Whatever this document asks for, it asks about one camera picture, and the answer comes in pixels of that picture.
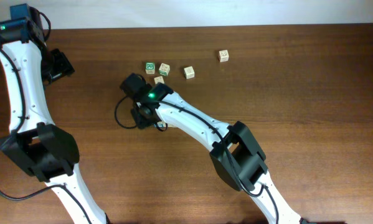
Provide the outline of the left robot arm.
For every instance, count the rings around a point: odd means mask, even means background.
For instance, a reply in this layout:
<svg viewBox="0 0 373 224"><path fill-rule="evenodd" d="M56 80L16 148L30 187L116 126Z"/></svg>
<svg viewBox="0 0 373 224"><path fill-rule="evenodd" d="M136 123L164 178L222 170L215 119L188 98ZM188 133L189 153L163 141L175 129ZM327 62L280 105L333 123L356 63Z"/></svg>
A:
<svg viewBox="0 0 373 224"><path fill-rule="evenodd" d="M55 125L45 99L45 87L74 68L59 49L48 49L45 14L19 4L10 7L10 15L0 22L0 64L11 109L10 134L1 138L0 152L46 186L22 197L0 190L0 196L21 201L53 190L74 223L109 223L82 179L74 137Z"/></svg>

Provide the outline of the blue-sided leaf block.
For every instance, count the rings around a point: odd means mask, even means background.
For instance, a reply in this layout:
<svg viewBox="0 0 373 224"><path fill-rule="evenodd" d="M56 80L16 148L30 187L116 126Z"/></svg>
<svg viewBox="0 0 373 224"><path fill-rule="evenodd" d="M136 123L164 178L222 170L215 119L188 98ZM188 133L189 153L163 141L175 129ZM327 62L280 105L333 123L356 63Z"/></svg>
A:
<svg viewBox="0 0 373 224"><path fill-rule="evenodd" d="M160 121L160 122L156 123L156 126L159 127L159 128L161 128L161 129L165 129L165 128L168 127L168 124Z"/></svg>

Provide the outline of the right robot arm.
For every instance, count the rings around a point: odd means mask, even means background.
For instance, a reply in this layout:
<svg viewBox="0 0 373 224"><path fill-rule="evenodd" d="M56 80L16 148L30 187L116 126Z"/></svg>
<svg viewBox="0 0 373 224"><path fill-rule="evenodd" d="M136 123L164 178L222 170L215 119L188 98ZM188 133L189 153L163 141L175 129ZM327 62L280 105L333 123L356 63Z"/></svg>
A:
<svg viewBox="0 0 373 224"><path fill-rule="evenodd" d="M208 151L218 176L232 189L245 192L268 223L306 223L285 201L273 183L266 155L249 128L240 121L230 125L211 118L187 103L163 83L151 86L135 73L120 85L133 102L136 127L162 121L184 131Z"/></svg>

